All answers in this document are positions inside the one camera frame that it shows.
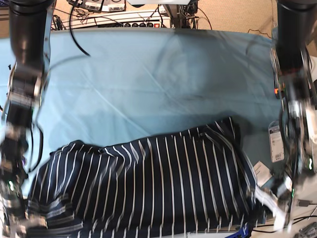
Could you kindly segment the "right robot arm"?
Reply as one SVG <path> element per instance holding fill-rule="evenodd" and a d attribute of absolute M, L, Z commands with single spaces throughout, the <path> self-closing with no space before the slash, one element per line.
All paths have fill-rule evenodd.
<path fill-rule="evenodd" d="M 22 195 L 25 153 L 33 149 L 26 136 L 36 121 L 49 83 L 50 33 L 53 0 L 9 2 L 10 44 L 15 64 L 8 81 L 7 100 L 1 120 L 0 141 L 0 235 L 24 238 L 33 227 L 45 227 L 44 217 L 29 215 Z"/>

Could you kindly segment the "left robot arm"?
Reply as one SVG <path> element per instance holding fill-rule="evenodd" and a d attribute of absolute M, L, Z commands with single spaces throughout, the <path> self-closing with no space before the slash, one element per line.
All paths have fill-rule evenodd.
<path fill-rule="evenodd" d="M 270 58 L 281 100 L 278 122 L 284 166 L 269 190 L 255 191 L 260 203 L 272 212 L 276 232 L 292 225 L 295 198 L 317 177 L 317 91 L 307 50 L 316 19 L 314 0 L 277 2 Z"/>

